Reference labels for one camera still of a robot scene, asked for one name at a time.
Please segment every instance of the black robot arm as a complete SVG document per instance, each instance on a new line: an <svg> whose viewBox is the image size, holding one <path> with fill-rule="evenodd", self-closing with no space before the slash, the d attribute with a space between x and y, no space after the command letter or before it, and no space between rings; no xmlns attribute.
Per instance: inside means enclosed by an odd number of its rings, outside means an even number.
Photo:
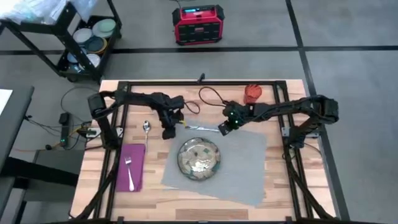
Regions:
<svg viewBox="0 0 398 224"><path fill-rule="evenodd" d="M218 128L225 136L230 131L236 130L248 122L262 122L273 116L295 113L309 115L309 119L300 126L290 127L288 144L302 148L307 134L316 130L322 124L333 124L338 121L338 103L322 95L274 105L253 103L243 106L235 101L230 101L223 110L223 115L227 116L228 119Z"/></svg>
<svg viewBox="0 0 398 224"><path fill-rule="evenodd" d="M105 97L114 99L114 103L107 108ZM102 91L88 98L88 105L93 119L98 122L101 129L101 140L105 149L117 149L120 146L116 129L112 128L107 115L117 110L122 105L148 106L156 110L164 131L163 139L175 137L175 124L183 120L181 109L184 107L183 96L170 98L163 93L132 93L122 90Z"/></svg>

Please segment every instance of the black cart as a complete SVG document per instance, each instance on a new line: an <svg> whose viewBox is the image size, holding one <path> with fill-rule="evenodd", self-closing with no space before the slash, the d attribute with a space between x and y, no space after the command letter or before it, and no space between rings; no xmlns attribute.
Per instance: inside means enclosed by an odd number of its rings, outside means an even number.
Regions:
<svg viewBox="0 0 398 224"><path fill-rule="evenodd" d="M39 56L56 74L60 77L67 78L70 82L77 82L80 80L93 80L100 84L101 77L108 62L109 55L113 50L116 39L121 38L122 23L116 12L112 0L107 0L109 7L112 10L111 16L91 16L88 22L81 20L76 30L81 28L92 28L94 24L103 19L113 19L116 22L116 27L113 30L112 36L108 37L108 46L106 50L100 55L101 62L97 67L90 62L87 56L81 51L80 46L75 42L72 35L68 32L68 27L76 15L76 9L72 3L68 2L63 11L59 15L57 21L52 25L36 24L30 22L22 22L20 25L11 20L0 20L1 24L7 27L18 39L20 39L28 48L30 48L37 56ZM65 51L60 57L58 64L54 65L44 53L39 50L22 32L33 32L38 34L52 34L57 36L61 43L65 46ZM78 63L84 70L75 70L71 68L67 60L68 53L71 52L75 56Z"/></svg>

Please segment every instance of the red portable battery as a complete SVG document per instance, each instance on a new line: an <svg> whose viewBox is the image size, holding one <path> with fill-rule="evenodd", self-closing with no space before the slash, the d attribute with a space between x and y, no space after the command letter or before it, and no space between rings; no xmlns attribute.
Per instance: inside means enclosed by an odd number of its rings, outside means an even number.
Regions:
<svg viewBox="0 0 398 224"><path fill-rule="evenodd" d="M208 44L221 40L224 10L219 5L183 7L173 12L175 41L179 45Z"/></svg>

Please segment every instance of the silver spoon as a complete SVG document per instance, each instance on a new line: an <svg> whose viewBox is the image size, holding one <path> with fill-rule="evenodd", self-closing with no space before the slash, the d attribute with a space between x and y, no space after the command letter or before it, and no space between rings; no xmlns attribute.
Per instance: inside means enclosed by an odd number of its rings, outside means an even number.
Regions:
<svg viewBox="0 0 398 224"><path fill-rule="evenodd" d="M144 125L142 128L145 131L145 151L148 150L148 132L150 130L150 122L149 121L144 121Z"/></svg>

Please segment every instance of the silver fork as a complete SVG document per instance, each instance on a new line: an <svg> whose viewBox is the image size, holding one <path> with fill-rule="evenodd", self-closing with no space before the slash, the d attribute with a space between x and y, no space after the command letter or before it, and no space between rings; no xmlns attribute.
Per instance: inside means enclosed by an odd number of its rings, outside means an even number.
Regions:
<svg viewBox="0 0 398 224"><path fill-rule="evenodd" d="M129 171L129 190L133 191L134 190L134 183L132 182L131 172L130 172L131 158L127 156L127 157L124 158L124 161L126 161L127 170Z"/></svg>

